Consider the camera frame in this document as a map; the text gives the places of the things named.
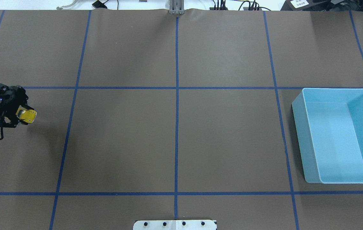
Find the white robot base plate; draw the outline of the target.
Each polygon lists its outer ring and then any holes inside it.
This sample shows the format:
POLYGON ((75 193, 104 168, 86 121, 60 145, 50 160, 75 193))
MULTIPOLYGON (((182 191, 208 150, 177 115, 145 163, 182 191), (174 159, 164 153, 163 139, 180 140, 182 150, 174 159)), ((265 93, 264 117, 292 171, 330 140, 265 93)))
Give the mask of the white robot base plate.
POLYGON ((136 221, 133 230, 217 230, 215 220, 145 220, 136 221))

